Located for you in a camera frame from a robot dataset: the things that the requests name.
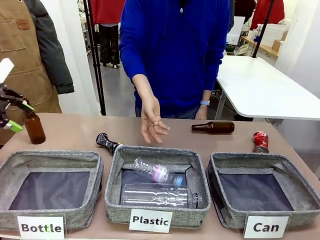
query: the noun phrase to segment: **smartwatch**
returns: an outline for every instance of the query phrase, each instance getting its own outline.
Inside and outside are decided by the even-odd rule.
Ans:
[[[201,101],[200,104],[209,106],[210,105],[210,101]]]

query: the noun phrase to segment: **brown glass bottle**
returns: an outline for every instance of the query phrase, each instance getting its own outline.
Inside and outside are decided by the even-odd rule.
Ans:
[[[45,131],[35,112],[24,113],[24,126],[33,144],[42,144],[46,141]]]
[[[210,121],[205,124],[192,125],[191,129],[208,134],[231,134],[235,130],[235,124],[232,121]]]

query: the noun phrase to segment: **hand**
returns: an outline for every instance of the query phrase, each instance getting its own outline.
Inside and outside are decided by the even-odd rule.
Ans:
[[[145,96],[142,99],[141,109],[141,135],[145,142],[150,144],[151,136],[161,144],[163,141],[159,135],[167,135],[168,132],[166,130],[170,130],[170,128],[161,121],[158,99],[151,94]]]
[[[198,112],[195,115],[197,120],[207,120],[208,107],[206,105],[200,105]]]

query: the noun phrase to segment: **soda can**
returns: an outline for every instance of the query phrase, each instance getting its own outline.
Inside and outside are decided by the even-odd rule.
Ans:
[[[269,136],[264,131],[257,131],[253,134],[255,147],[253,152],[268,154],[269,153]]]

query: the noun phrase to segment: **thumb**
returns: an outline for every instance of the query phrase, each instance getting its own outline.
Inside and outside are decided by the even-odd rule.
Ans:
[[[146,116],[149,118],[149,121],[153,124],[153,126],[157,126],[158,125],[158,121],[157,118],[154,114],[154,112],[152,111],[151,108],[147,108],[144,110]]]

